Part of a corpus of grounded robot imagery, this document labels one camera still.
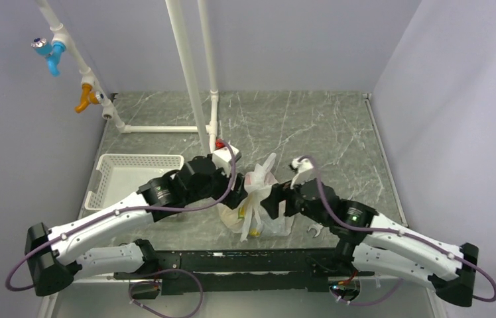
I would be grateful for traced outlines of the white plastic bag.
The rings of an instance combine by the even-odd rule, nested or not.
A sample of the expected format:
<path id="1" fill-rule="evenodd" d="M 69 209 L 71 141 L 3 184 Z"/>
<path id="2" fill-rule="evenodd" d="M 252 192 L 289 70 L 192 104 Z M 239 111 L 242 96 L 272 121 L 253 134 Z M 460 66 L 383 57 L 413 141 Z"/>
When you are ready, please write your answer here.
<path id="1" fill-rule="evenodd" d="M 256 164 L 254 169 L 247 173 L 244 184 L 248 187 L 248 196 L 238 207 L 230 209 L 224 205 L 218 206 L 221 222 L 238 235 L 241 242 L 258 238 L 287 237 L 291 234 L 294 219 L 283 215 L 285 201 L 279 203 L 280 215 L 276 219 L 272 219 L 260 204 L 265 198 L 265 191 L 277 183 L 271 172 L 276 157 L 275 153 L 270 154 L 263 164 Z"/>

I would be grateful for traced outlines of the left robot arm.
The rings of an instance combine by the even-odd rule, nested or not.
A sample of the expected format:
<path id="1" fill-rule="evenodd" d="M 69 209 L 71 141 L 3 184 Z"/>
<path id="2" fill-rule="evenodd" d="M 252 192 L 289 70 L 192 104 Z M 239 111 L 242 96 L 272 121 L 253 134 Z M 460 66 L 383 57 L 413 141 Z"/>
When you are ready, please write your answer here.
<path id="1" fill-rule="evenodd" d="M 149 278 L 161 269 L 151 243 L 137 239 L 121 246 L 98 245 L 120 233 L 191 211 L 190 204 L 214 199 L 230 209 L 246 197 L 245 176 L 229 159 L 197 156 L 179 170 L 153 178 L 112 206 L 73 223 L 28 230 L 25 253 L 31 289 L 46 296 L 76 280 L 106 273 Z"/>

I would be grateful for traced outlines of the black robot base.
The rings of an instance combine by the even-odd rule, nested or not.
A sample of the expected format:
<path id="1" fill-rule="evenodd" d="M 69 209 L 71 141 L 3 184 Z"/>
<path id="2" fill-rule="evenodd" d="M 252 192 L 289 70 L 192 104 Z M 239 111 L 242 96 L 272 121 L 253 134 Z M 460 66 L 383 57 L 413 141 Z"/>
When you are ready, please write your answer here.
<path id="1" fill-rule="evenodd" d="M 162 295 L 206 292 L 306 290 L 327 292 L 329 284 L 354 273 L 333 248 L 254 250 L 157 250 L 153 272 L 116 272 L 116 280 L 161 283 Z"/>

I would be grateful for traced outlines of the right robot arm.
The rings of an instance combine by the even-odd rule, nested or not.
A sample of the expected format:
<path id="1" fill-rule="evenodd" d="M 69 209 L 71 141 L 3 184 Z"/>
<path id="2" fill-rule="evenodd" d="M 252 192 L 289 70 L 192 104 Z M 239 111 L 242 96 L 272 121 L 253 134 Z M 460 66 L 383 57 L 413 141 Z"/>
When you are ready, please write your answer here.
<path id="1" fill-rule="evenodd" d="M 339 198 L 331 187 L 320 189 L 316 180 L 268 185 L 261 206 L 272 219 L 299 213 L 328 228 L 339 238 L 332 257 L 338 274 L 357 270 L 396 276 L 453 305 L 472 305 L 475 270 L 463 261 L 477 262 L 479 249 L 473 244 L 457 246 L 421 235 L 372 207 Z"/>

